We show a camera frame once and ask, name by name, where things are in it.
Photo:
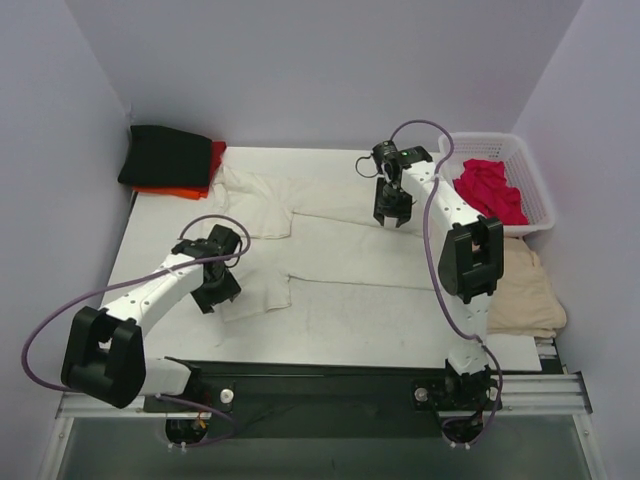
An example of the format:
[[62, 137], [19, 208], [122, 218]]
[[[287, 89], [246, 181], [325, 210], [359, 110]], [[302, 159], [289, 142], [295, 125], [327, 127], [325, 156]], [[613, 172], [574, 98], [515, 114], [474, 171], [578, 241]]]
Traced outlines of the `orange folded t-shirt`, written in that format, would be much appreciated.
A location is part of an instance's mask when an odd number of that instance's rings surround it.
[[208, 197], [208, 191], [202, 190], [202, 189], [177, 188], [177, 187], [169, 187], [169, 188], [133, 187], [133, 190], [136, 193], [175, 196], [175, 197], [188, 199], [188, 200], [200, 200]]

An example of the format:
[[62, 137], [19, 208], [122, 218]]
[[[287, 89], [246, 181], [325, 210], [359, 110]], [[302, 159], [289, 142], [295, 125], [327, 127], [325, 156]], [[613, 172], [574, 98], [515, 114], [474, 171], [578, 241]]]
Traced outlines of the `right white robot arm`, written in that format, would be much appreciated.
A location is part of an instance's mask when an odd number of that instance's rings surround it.
[[397, 228], [414, 216], [422, 234], [431, 284], [456, 338], [447, 348], [446, 366], [456, 375], [443, 383], [448, 404], [465, 408], [479, 386], [470, 376], [486, 370], [488, 309], [504, 274], [504, 228], [456, 192], [439, 164], [422, 147], [400, 150], [391, 140], [372, 149], [376, 167], [373, 217]]

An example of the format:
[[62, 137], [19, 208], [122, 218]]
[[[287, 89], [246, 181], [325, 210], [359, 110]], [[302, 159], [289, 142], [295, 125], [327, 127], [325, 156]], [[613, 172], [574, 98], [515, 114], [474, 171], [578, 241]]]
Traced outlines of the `cream white t-shirt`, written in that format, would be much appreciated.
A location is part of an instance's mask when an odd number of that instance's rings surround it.
[[223, 168], [204, 202], [207, 213], [225, 214], [249, 231], [252, 246], [235, 267], [242, 291], [197, 321], [197, 333], [217, 344], [226, 328], [242, 321], [298, 318], [374, 303], [365, 294], [389, 294], [436, 307], [422, 240], [422, 217], [398, 230], [376, 225], [363, 185], [336, 185]]

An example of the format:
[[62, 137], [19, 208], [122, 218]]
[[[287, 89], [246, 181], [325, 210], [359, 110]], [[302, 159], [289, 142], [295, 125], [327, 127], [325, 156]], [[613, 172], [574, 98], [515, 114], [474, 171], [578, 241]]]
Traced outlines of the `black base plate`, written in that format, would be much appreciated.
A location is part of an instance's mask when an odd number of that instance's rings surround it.
[[420, 439], [472, 444], [502, 407], [502, 379], [489, 368], [196, 362], [184, 393], [148, 396], [146, 413], [168, 414], [173, 440], [223, 434], [245, 439]]

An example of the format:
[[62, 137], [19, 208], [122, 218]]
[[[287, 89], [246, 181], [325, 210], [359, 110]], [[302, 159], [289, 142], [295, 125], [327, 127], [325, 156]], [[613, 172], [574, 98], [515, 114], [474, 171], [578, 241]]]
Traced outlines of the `magenta crumpled t-shirt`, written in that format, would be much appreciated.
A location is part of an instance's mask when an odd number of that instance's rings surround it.
[[508, 184], [502, 161], [469, 159], [462, 174], [453, 181], [456, 192], [485, 217], [496, 217], [507, 226], [524, 226], [521, 192]]

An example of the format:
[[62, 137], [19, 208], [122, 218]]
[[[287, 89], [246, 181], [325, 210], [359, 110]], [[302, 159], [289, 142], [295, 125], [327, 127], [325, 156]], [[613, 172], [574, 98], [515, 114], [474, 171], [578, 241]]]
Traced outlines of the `white plastic basket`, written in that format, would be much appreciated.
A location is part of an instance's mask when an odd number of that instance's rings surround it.
[[462, 174], [463, 163], [466, 160], [484, 159], [504, 163], [507, 182], [520, 190], [522, 209], [529, 220], [529, 224], [524, 226], [503, 224], [507, 236], [524, 237], [553, 228], [556, 220], [555, 209], [522, 139], [505, 133], [458, 132], [450, 137], [442, 135], [439, 138], [439, 148], [443, 154], [453, 152], [440, 171], [440, 175], [453, 188], [453, 181]]

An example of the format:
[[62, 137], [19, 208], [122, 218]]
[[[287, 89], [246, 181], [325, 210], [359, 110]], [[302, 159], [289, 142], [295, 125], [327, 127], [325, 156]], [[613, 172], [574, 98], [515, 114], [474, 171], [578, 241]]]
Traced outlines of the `black folded t-shirt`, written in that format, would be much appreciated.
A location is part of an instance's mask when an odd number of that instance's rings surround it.
[[118, 182], [131, 187], [204, 188], [210, 183], [212, 141], [160, 125], [132, 125]]

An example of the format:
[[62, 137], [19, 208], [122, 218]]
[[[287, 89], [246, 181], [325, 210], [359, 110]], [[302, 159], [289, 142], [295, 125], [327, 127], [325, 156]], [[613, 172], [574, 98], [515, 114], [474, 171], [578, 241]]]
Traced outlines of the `beige folded cloth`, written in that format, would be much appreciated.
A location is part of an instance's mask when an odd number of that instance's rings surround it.
[[491, 334], [554, 338], [567, 323], [538, 255], [519, 238], [504, 240], [504, 275], [488, 312]]

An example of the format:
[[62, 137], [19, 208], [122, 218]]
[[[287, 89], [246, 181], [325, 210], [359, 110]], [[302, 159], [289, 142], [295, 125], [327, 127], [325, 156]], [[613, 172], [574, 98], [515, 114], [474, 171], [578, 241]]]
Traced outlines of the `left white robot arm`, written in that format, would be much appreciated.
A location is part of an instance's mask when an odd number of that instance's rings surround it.
[[206, 238], [182, 239], [152, 280], [101, 309], [84, 307], [71, 323], [61, 369], [64, 386], [116, 408], [138, 396], [166, 395], [182, 412], [195, 409], [202, 387], [198, 368], [173, 358], [151, 358], [144, 338], [171, 309], [191, 297], [203, 314], [234, 301], [241, 287], [225, 257], [239, 252], [241, 237], [216, 224]]

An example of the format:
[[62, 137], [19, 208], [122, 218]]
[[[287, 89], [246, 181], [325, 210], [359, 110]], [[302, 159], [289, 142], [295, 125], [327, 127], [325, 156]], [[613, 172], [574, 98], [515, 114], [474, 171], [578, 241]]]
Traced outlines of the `aluminium mounting rail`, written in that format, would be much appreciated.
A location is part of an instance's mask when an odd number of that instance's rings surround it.
[[515, 415], [580, 415], [592, 411], [579, 374], [506, 374], [488, 385], [435, 377], [400, 375], [239, 375], [212, 377], [199, 399], [183, 403], [138, 397], [116, 408], [77, 394], [63, 397], [60, 418], [154, 416], [193, 418], [216, 409], [238, 416], [242, 409], [364, 406], [437, 412], [443, 416], [477, 411]]

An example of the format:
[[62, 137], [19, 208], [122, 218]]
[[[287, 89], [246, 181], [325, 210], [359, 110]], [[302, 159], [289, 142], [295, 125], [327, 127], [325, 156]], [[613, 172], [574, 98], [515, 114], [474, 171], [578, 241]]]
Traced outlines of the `red folded t-shirt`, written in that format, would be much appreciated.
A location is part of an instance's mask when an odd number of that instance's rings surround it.
[[220, 168], [223, 162], [223, 155], [227, 149], [227, 144], [224, 141], [213, 141], [211, 143], [211, 159], [209, 166], [209, 178], [213, 179], [217, 170]]

